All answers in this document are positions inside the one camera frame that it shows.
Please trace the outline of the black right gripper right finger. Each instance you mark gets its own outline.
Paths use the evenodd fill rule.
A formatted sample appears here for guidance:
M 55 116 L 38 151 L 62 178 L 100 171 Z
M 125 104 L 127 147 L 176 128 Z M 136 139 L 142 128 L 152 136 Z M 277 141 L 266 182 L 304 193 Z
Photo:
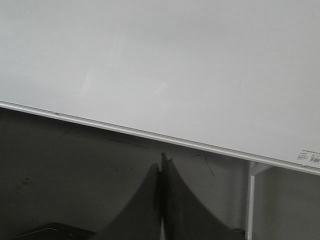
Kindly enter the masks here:
M 162 217 L 167 240 L 243 240 L 193 194 L 172 159 L 161 154 Z

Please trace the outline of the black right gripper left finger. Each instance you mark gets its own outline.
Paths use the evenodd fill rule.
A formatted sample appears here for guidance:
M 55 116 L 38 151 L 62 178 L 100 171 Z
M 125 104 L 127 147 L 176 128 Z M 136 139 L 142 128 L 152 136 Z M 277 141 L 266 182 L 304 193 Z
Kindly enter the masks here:
M 152 164 L 123 210 L 96 240 L 159 240 L 161 238 L 161 173 Z

